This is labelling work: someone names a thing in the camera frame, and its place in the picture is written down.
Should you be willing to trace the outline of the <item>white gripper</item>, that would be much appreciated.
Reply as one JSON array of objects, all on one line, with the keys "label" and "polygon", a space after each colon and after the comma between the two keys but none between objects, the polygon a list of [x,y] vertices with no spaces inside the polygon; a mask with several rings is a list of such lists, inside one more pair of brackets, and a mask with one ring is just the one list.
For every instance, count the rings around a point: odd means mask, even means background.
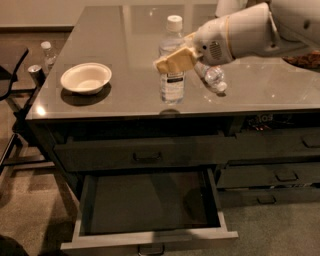
[{"label": "white gripper", "polygon": [[[223,65],[234,60],[229,42],[229,17],[223,16],[206,22],[197,31],[184,37],[186,43],[194,42],[203,55],[202,61],[211,66]],[[198,53],[184,46],[154,61],[160,74],[179,73],[192,69],[198,61]]]}]

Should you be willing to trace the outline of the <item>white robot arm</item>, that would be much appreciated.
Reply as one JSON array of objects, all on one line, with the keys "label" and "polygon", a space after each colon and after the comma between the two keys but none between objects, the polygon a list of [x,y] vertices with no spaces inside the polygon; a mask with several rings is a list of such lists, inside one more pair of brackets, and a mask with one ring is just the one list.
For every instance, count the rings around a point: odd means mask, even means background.
[{"label": "white robot arm", "polygon": [[267,0],[241,9],[219,0],[217,17],[154,62],[161,74],[236,59],[304,55],[320,47],[320,0]]}]

